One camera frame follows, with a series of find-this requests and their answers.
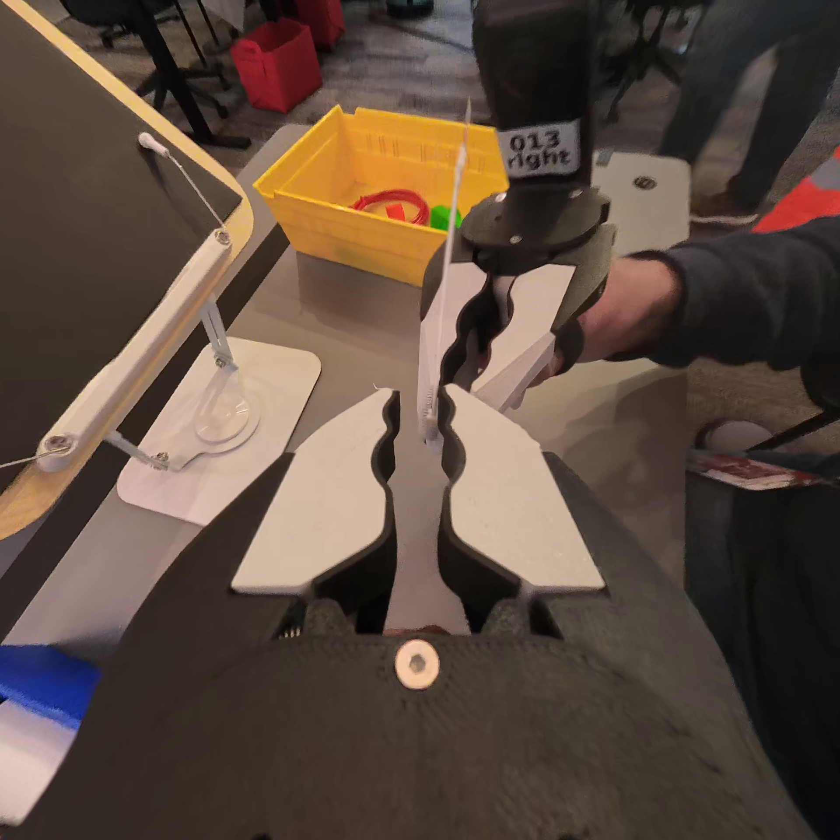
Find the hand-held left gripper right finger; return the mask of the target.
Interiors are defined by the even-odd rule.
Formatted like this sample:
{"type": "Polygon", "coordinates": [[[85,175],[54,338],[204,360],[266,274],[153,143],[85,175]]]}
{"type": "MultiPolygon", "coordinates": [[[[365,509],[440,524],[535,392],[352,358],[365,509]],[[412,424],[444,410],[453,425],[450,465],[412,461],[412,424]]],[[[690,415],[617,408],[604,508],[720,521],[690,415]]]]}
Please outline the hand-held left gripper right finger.
{"type": "Polygon", "coordinates": [[[460,597],[534,597],[599,592],[605,581],[540,444],[458,385],[439,399],[448,478],[442,510],[443,573],[460,597]]]}

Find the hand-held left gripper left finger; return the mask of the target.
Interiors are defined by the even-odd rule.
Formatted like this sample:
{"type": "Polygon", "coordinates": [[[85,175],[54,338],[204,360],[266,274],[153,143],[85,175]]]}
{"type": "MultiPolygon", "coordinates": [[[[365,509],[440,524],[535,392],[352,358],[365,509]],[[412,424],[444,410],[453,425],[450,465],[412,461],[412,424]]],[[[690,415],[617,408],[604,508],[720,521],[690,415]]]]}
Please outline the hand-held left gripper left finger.
{"type": "Polygon", "coordinates": [[[347,576],[393,530],[389,479],[400,393],[379,388],[313,432],[294,452],[248,546],[232,589],[243,595],[317,595],[347,576]]]}

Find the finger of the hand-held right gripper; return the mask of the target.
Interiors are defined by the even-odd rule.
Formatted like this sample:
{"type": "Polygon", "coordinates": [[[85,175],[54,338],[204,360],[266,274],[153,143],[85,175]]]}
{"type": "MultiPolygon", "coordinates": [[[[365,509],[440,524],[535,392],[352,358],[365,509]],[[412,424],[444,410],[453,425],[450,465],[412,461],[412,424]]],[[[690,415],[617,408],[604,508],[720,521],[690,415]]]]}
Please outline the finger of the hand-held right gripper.
{"type": "Polygon", "coordinates": [[[441,290],[441,385],[457,384],[491,408],[519,407],[550,366],[578,306],[573,266],[541,266],[494,280],[452,266],[441,290]]]}
{"type": "Polygon", "coordinates": [[[487,315],[489,277],[472,261],[443,270],[442,249],[429,264],[423,285],[419,334],[418,392],[436,394],[456,381],[467,361],[469,336],[487,315]]]}

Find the white cable with plug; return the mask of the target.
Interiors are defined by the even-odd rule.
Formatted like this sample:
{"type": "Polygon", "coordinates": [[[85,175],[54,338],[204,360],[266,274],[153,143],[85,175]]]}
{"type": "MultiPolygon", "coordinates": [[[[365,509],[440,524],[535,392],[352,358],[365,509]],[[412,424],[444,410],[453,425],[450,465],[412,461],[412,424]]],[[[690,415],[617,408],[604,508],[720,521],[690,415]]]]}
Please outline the white cable with plug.
{"type": "Polygon", "coordinates": [[[446,353],[458,337],[458,320],[467,303],[470,287],[462,290],[457,275],[462,269],[470,272],[471,263],[454,262],[455,246],[459,243],[457,211],[459,191],[466,171],[468,158],[471,100],[467,101],[464,135],[458,147],[455,163],[454,186],[451,195],[451,215],[443,251],[440,283],[432,298],[429,310],[421,321],[419,335],[419,365],[417,377],[417,417],[423,441],[433,455],[441,455],[443,437],[438,427],[438,398],[444,379],[443,365],[446,353]]]}

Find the yellow plastic bin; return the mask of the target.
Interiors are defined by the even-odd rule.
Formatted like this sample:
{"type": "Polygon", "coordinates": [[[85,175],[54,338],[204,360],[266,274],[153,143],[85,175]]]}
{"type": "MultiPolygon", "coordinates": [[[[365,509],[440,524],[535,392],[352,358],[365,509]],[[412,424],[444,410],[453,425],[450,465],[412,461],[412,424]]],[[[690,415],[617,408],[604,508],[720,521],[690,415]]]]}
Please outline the yellow plastic bin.
{"type": "Polygon", "coordinates": [[[290,244],[326,259],[419,287],[445,230],[357,211],[363,196],[407,190],[430,208],[449,205],[459,146],[467,163],[458,192],[462,217],[508,179],[495,129],[397,112],[334,107],[255,183],[290,244]]]}

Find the person's right forearm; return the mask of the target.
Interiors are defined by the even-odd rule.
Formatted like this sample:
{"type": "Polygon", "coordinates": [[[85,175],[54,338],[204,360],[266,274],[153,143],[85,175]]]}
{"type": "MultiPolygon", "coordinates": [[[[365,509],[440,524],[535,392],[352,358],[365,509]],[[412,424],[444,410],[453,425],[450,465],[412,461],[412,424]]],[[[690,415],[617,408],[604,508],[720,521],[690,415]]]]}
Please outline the person's right forearm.
{"type": "Polygon", "coordinates": [[[681,283],[668,328],[645,355],[788,371],[839,351],[839,220],[738,233],[654,254],[681,283]]]}

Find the person's right hand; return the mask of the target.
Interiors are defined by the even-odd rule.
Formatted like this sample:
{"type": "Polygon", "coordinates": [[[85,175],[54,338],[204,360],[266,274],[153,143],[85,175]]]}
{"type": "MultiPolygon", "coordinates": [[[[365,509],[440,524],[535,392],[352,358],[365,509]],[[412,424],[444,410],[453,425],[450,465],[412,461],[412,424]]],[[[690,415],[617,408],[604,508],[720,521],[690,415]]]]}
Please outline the person's right hand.
{"type": "Polygon", "coordinates": [[[598,301],[579,320],[580,362],[647,358],[669,328],[683,294],[663,253],[616,257],[598,301]]]}

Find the red fabric bin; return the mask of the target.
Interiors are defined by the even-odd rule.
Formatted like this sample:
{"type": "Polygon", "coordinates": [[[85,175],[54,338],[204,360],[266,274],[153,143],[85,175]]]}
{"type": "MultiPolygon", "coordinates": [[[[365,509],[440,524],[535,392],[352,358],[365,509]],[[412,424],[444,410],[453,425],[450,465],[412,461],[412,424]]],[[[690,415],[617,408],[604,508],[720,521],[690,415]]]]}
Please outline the red fabric bin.
{"type": "Polygon", "coordinates": [[[230,55],[255,109],[289,113],[322,87],[310,27],[281,18],[239,37],[230,55]]]}
{"type": "Polygon", "coordinates": [[[297,19],[308,26],[314,45],[333,51],[345,34],[341,1],[294,1],[297,19]]]}

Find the person's white shoe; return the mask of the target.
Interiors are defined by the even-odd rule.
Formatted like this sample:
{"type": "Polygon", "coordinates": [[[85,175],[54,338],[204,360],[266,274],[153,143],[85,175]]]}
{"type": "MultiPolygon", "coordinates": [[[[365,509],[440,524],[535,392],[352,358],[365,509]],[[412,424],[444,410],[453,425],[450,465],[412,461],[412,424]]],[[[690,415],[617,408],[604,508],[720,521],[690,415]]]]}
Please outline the person's white shoe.
{"type": "Polygon", "coordinates": [[[694,448],[723,454],[742,453],[772,438],[767,428],[750,421],[719,419],[697,433],[694,448]]]}

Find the person's dark trousers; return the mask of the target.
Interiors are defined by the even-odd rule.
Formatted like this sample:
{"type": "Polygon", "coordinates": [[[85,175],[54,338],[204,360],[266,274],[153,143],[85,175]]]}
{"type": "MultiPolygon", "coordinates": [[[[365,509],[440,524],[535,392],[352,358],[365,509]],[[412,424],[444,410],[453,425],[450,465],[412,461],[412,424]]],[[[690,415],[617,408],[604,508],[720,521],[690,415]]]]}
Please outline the person's dark trousers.
{"type": "Polygon", "coordinates": [[[689,475],[685,567],[763,750],[814,833],[838,838],[838,487],[689,475]]]}

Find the striped orange traffic cone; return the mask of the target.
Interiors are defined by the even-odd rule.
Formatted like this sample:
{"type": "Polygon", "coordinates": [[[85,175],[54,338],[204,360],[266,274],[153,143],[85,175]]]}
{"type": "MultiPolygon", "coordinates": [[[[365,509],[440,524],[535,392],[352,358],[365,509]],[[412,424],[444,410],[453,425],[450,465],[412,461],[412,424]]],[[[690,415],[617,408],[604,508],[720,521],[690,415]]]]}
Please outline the striped orange traffic cone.
{"type": "Polygon", "coordinates": [[[839,148],[784,196],[752,231],[767,234],[839,216],[839,148]]]}

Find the dark blue bag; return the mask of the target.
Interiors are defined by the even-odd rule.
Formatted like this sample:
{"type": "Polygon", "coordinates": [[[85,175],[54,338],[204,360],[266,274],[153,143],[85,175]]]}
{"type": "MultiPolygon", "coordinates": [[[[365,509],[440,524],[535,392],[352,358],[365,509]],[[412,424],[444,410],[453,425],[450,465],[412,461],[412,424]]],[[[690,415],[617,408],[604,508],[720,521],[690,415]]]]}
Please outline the dark blue bag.
{"type": "Polygon", "coordinates": [[[74,742],[102,672],[48,645],[1,646],[1,824],[20,824],[74,742]]]}

